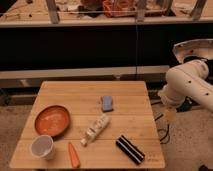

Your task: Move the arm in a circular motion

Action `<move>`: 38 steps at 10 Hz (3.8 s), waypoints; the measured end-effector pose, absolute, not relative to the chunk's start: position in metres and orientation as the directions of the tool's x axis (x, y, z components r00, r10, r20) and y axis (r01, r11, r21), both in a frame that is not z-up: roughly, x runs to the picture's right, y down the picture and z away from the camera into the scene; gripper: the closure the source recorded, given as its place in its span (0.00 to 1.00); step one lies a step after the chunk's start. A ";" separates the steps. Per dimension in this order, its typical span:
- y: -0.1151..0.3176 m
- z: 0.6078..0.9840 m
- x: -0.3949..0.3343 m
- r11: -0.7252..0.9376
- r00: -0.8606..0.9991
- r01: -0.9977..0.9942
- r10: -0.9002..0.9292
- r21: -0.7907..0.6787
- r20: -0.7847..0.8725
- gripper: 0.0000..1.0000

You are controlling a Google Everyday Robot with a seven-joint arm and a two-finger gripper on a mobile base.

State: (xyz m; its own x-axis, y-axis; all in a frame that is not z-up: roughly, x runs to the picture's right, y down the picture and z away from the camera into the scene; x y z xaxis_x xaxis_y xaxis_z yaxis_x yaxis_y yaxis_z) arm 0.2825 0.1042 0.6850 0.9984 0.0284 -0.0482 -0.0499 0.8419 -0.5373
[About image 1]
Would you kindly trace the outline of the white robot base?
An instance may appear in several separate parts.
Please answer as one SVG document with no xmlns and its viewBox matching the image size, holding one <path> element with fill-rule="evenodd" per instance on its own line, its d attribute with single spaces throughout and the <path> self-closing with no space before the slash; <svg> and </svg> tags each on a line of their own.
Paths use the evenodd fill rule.
<svg viewBox="0 0 213 171">
<path fill-rule="evenodd" d="M 180 64 L 193 57 L 213 60 L 213 38 L 193 39 L 177 43 L 173 46 L 173 54 Z"/>
</svg>

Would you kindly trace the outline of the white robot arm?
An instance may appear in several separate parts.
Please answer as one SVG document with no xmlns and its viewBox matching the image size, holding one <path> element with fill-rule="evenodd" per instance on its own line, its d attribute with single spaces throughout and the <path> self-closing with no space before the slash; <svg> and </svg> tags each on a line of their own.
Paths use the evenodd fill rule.
<svg viewBox="0 0 213 171">
<path fill-rule="evenodd" d="M 173 120 L 177 108 L 186 97 L 213 113 L 213 85 L 206 81 L 208 75 L 208 65 L 202 60 L 192 60 L 166 72 L 166 84 L 158 96 L 164 105 L 163 113 L 168 123 Z"/>
</svg>

